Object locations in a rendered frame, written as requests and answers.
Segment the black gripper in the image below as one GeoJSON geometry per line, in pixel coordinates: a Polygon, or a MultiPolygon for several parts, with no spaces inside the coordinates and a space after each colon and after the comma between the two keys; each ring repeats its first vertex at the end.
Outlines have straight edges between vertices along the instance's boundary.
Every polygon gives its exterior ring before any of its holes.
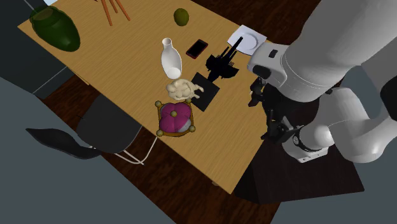
{"type": "Polygon", "coordinates": [[[267,132],[261,136],[261,140],[269,139],[274,144],[285,143],[293,135],[293,126],[286,116],[301,108],[303,103],[284,96],[268,83],[263,84],[260,77],[251,84],[250,90],[248,106],[256,106],[261,101],[267,116],[267,132]]]}

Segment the dark robot stand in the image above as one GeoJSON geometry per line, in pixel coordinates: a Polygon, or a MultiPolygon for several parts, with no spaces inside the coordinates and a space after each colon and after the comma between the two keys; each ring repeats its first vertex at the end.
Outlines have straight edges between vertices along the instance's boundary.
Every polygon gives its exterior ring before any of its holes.
{"type": "Polygon", "coordinates": [[[257,204],[271,204],[364,190],[355,166],[335,146],[323,157],[300,163],[280,144],[265,140],[233,192],[257,204]]]}

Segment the white square plate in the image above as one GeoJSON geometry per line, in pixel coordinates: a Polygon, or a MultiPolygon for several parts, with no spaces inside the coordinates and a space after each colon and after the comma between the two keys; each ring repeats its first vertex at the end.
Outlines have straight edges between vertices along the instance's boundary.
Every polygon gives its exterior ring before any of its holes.
{"type": "Polygon", "coordinates": [[[233,46],[240,37],[242,41],[236,50],[246,55],[252,55],[254,51],[267,40],[267,37],[245,25],[241,25],[228,39],[227,43],[233,46]]]}

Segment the beige figure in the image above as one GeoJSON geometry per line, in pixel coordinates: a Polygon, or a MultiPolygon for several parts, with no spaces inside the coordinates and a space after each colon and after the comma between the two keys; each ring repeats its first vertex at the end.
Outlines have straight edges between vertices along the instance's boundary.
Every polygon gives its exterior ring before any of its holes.
{"type": "Polygon", "coordinates": [[[195,93],[196,90],[204,92],[204,89],[201,86],[186,79],[174,80],[172,83],[166,86],[166,90],[168,91],[169,97],[177,101],[191,99],[194,97],[199,98],[199,96],[195,93]]]}

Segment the black phone with red edge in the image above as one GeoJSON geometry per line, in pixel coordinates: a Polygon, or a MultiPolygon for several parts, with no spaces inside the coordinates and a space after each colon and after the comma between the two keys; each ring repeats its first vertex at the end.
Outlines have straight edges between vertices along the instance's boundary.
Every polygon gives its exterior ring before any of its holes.
{"type": "Polygon", "coordinates": [[[196,59],[206,48],[208,44],[201,40],[198,39],[187,51],[186,54],[187,56],[196,59]]]}

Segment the white vase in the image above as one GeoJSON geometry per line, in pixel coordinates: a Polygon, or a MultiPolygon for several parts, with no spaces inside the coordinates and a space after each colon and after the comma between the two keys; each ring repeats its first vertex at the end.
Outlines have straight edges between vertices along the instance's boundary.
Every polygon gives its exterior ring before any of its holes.
{"type": "Polygon", "coordinates": [[[163,51],[161,63],[166,76],[172,80],[178,79],[182,73],[182,61],[179,52],[173,47],[171,38],[162,40],[163,51]]]}

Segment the green round fruit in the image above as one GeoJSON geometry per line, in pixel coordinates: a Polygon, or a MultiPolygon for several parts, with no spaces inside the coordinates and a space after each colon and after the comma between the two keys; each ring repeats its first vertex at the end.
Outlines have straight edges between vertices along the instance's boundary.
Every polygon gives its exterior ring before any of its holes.
{"type": "Polygon", "coordinates": [[[183,8],[178,8],[175,10],[174,14],[174,21],[178,26],[185,26],[189,21],[189,14],[183,8]]]}

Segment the wooden table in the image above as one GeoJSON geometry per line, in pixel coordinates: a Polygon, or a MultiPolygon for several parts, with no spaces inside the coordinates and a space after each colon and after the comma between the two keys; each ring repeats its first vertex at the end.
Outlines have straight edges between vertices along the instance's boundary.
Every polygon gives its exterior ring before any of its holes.
{"type": "MultiPolygon", "coordinates": [[[[183,63],[182,78],[196,73],[207,76],[205,62],[219,55],[237,24],[192,0],[120,0],[127,11],[109,9],[109,25],[100,0],[57,0],[55,7],[76,25],[80,48],[64,52],[43,47],[71,71],[112,100],[150,132],[158,130],[156,101],[169,102],[170,79],[161,65],[162,40],[171,38],[183,63]],[[178,26],[173,14],[183,8],[189,14],[178,26]],[[196,58],[186,51],[198,40],[207,48],[196,58]]],[[[247,70],[249,56],[238,53],[239,69],[230,79],[218,79],[220,88],[205,111],[193,108],[196,131],[183,137],[164,137],[164,143],[217,183],[232,192],[261,145],[266,118],[260,106],[249,107],[249,87],[255,77],[247,70]]]]}

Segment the black chair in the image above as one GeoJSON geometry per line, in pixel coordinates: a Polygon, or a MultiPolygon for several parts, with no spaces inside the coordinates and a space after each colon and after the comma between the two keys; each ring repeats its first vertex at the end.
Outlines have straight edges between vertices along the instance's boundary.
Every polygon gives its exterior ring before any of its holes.
{"type": "Polygon", "coordinates": [[[39,143],[79,159],[91,159],[102,152],[120,158],[121,152],[134,142],[143,126],[104,95],[99,95],[80,118],[76,133],[88,143],[79,145],[75,139],[59,129],[33,129],[26,131],[39,143]]]}

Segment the dark green vase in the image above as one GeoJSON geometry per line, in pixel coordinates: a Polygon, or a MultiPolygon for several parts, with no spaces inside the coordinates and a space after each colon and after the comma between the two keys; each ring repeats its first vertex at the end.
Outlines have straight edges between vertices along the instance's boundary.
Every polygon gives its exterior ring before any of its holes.
{"type": "Polygon", "coordinates": [[[54,6],[34,8],[29,21],[42,40],[59,50],[75,52],[81,45],[79,32],[72,19],[54,6]]]}

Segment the magenta cushion in golden frame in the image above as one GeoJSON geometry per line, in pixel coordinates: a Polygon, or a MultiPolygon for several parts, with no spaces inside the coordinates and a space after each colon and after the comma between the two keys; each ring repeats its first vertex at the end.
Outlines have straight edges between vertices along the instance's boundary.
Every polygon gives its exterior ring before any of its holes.
{"type": "Polygon", "coordinates": [[[181,137],[187,133],[195,132],[191,100],[183,102],[165,103],[155,102],[158,111],[158,137],[181,137]]]}

